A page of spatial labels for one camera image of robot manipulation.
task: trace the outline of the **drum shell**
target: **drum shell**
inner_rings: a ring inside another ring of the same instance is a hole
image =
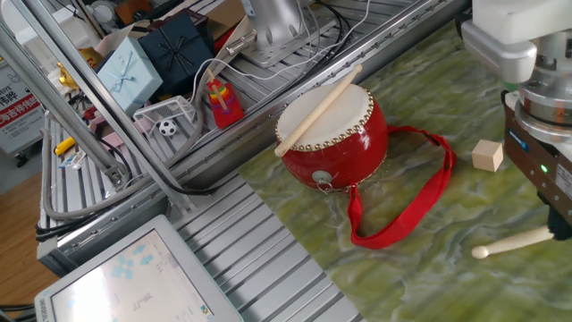
[[[290,149],[282,157],[282,162],[296,179],[309,188],[318,189],[313,174],[321,171],[332,177],[332,188],[339,189],[373,174],[385,158],[387,145],[387,123],[382,109],[374,101],[374,111],[369,120],[345,140],[317,151]]]

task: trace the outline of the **wooden floor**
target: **wooden floor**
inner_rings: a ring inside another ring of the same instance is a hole
[[[36,260],[41,174],[0,196],[0,304],[32,303],[57,280]]]

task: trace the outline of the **dark blue gift box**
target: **dark blue gift box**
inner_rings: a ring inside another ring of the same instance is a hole
[[[167,94],[190,93],[198,68],[213,58],[187,14],[140,38],[139,43],[163,79],[161,90]]]

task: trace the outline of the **screen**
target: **screen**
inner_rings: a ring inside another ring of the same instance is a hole
[[[153,230],[52,297],[58,322],[206,322],[197,289]]]

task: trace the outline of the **drum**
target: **drum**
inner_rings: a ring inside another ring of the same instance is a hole
[[[312,89],[284,110],[276,125],[278,144],[334,87]],[[369,91],[352,84],[304,132],[282,162],[307,187],[328,192],[373,174],[385,159],[387,144],[382,109]]]

